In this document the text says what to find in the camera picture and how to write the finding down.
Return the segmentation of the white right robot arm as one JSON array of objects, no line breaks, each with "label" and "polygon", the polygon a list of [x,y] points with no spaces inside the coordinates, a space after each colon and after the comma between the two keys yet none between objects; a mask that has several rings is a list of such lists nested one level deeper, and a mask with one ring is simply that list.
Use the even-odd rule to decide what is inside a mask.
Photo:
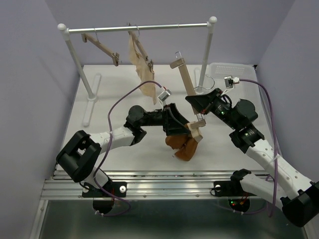
[{"label": "white right robot arm", "polygon": [[295,226],[303,227],[319,213],[319,184],[298,172],[275,152],[253,121],[257,119],[252,102],[240,99],[235,106],[223,101],[219,88],[205,95],[185,99],[198,112],[213,113],[234,131],[229,135],[233,144],[255,160],[274,179],[273,183],[258,180],[250,173],[229,182],[234,194],[249,192],[268,202],[276,200],[285,217]]}]

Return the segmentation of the brown underwear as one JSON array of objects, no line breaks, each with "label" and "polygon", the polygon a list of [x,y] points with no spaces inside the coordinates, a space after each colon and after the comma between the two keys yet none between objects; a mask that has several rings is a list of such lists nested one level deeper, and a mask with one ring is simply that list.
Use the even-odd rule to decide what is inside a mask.
[{"label": "brown underwear", "polygon": [[186,134],[167,136],[165,143],[176,150],[175,156],[183,161],[190,161],[198,146],[198,142]]}]

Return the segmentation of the wooden hanger with brown underwear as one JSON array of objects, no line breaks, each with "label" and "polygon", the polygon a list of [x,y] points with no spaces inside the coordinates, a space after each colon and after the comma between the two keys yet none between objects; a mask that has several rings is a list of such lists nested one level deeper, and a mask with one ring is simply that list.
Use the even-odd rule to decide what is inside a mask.
[{"label": "wooden hanger with brown underwear", "polygon": [[[175,57],[176,57],[176,60],[170,63],[170,67],[172,69],[174,68],[179,69],[180,76],[182,78],[187,96],[195,96],[196,92],[192,84],[192,80],[191,80],[184,58],[182,57],[179,51],[175,53]],[[194,107],[192,107],[192,110],[194,115],[197,117],[197,121],[192,121],[188,123],[187,126],[190,130],[192,138],[194,138],[195,141],[199,143],[203,139],[200,129],[206,126],[206,121],[204,117],[202,116],[202,114],[198,112]]]}]

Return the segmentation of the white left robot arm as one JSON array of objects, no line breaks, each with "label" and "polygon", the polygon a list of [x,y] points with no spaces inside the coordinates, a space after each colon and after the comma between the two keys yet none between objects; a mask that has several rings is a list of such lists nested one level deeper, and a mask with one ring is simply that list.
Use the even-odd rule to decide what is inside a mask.
[{"label": "white left robot arm", "polygon": [[56,156],[56,162],[75,183],[88,184],[99,196],[124,197],[110,177],[95,166],[99,155],[138,144],[147,134],[144,126],[162,126],[167,136],[189,135],[188,122],[174,103],[152,112],[135,105],[129,109],[126,122],[120,128],[93,134],[84,130],[75,132]]}]

